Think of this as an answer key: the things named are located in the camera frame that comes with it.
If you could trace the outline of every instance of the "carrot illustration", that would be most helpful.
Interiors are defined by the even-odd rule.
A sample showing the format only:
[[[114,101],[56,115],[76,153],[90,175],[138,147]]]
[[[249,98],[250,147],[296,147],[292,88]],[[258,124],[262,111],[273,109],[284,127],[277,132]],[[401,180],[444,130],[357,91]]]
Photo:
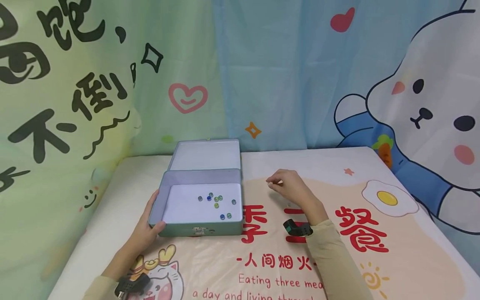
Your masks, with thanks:
[[[386,134],[380,135],[377,139],[377,142],[372,146],[372,149],[378,151],[378,156],[389,169],[391,169],[393,166],[392,148],[393,139]]]

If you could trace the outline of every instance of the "black wrist device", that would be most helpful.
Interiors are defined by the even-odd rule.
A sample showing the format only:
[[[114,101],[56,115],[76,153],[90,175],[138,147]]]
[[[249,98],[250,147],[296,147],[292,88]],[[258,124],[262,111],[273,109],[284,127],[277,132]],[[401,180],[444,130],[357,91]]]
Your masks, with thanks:
[[[303,223],[301,226],[297,226],[292,219],[289,219],[283,223],[283,227],[288,232],[289,235],[294,237],[304,237],[311,235],[313,233],[310,224]]]

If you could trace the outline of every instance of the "red chinese characters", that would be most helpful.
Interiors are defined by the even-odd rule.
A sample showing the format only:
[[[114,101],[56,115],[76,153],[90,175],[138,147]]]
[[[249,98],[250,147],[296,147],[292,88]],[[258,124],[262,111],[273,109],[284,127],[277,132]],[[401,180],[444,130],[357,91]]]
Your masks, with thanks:
[[[340,210],[335,211],[335,215],[342,218],[340,226],[345,228],[340,234],[350,236],[350,242],[357,251],[366,252],[367,249],[382,253],[389,251],[380,239],[386,238],[387,234],[366,225],[378,225],[377,221],[372,220],[372,214],[368,209],[357,208],[352,211],[342,206]]]
[[[248,267],[250,264],[253,264],[255,267],[257,267],[257,263],[255,260],[252,258],[252,253],[250,252],[250,257],[248,258],[247,263],[245,264],[245,267]]]
[[[270,268],[275,267],[275,257],[273,254],[264,254],[262,256],[262,267],[270,266]]]
[[[310,258],[302,256],[302,257],[297,257],[297,259],[301,263],[301,266],[299,267],[299,270],[303,270],[304,268],[312,270],[312,267],[310,267],[308,265],[308,261],[310,260]]]
[[[283,210],[284,213],[287,215],[303,215],[303,211],[301,209],[295,209],[295,208],[285,208]],[[295,222],[297,226],[302,226],[305,224],[305,222]],[[291,235],[287,235],[285,237],[285,240],[289,243],[306,243],[307,240],[305,237],[293,237]]]
[[[278,267],[291,269],[293,268],[293,259],[290,255],[278,256]]]
[[[263,235],[267,232],[264,230],[260,230],[261,226],[259,224],[252,224],[255,220],[259,223],[266,223],[267,219],[264,217],[267,213],[262,211],[264,208],[263,205],[244,205],[243,206],[243,216],[245,218],[245,224],[243,224],[243,232],[242,234],[247,236],[246,238],[242,238],[241,241],[244,244],[250,244],[253,242],[254,236],[256,235]]]

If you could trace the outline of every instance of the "fried egg illustration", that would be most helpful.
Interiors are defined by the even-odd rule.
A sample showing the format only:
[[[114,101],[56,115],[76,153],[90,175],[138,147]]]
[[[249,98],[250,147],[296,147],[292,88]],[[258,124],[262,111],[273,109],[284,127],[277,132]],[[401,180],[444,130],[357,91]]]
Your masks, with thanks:
[[[381,181],[367,182],[362,196],[387,216],[405,216],[419,210],[417,202],[407,192]]]

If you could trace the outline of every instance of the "heart drawing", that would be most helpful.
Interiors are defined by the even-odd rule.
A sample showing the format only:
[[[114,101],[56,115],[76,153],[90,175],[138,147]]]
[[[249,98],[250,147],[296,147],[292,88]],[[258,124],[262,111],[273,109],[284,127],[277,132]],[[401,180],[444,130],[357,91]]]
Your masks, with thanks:
[[[176,89],[181,89],[183,91],[183,93],[185,94],[185,98],[191,97],[193,95],[193,93],[195,93],[197,91],[202,92],[202,94],[203,94],[202,99],[200,99],[200,101],[198,101],[197,98],[193,98],[191,100],[186,100],[185,98],[180,98],[180,100],[178,101],[175,98],[175,96],[173,95],[173,93]],[[188,114],[188,113],[191,113],[191,112],[196,111],[197,109],[201,108],[207,102],[208,91],[202,85],[197,85],[197,86],[194,86],[192,88],[188,88],[184,84],[176,83],[176,84],[172,84],[170,86],[170,88],[168,89],[168,97],[170,98],[170,102],[173,104],[173,106],[175,106],[175,108],[179,112],[181,112],[182,114]],[[188,108],[183,108],[182,106],[180,106],[180,104],[183,104],[184,106],[187,106]]]
[[[336,14],[330,20],[330,26],[337,32],[345,32],[352,24],[355,8],[350,8],[346,14]]]

